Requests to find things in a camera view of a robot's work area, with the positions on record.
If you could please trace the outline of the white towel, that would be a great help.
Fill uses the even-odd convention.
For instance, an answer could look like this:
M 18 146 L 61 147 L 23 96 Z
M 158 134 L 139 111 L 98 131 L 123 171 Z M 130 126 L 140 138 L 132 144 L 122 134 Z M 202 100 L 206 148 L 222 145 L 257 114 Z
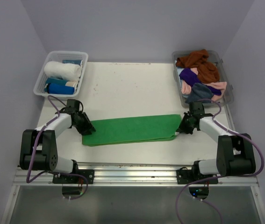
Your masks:
M 81 77 L 82 68 L 79 65 L 50 61 L 46 63 L 44 73 L 48 77 L 78 82 Z

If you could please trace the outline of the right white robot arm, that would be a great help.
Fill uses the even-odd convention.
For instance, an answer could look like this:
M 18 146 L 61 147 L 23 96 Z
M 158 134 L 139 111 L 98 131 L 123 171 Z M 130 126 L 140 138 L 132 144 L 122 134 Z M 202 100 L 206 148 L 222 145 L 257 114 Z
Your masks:
M 195 161 L 191 178 L 202 183 L 208 175 L 241 176 L 256 171 L 256 163 L 251 138 L 230 130 L 215 119 L 215 115 L 206 113 L 202 101 L 189 103 L 189 111 L 176 133 L 193 134 L 194 129 L 206 133 L 217 143 L 216 158 Z

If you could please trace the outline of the green towel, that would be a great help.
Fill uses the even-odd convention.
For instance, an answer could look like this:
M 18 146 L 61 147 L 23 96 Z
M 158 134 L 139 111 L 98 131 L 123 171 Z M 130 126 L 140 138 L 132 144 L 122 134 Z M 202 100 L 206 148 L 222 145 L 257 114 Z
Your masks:
M 84 146 L 170 141 L 182 121 L 179 114 L 94 120 L 96 131 L 82 137 Z

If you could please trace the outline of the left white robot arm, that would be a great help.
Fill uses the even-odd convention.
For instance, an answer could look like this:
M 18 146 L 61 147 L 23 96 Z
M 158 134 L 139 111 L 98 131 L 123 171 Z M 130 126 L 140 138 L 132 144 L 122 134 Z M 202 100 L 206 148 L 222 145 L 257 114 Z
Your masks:
M 22 134 L 20 168 L 30 173 L 32 170 L 63 173 L 69 183 L 79 180 L 80 172 L 75 160 L 58 156 L 57 138 L 67 129 L 75 128 L 81 136 L 96 132 L 83 104 L 69 99 L 66 106 L 56 112 L 52 120 L 36 129 L 27 129 Z

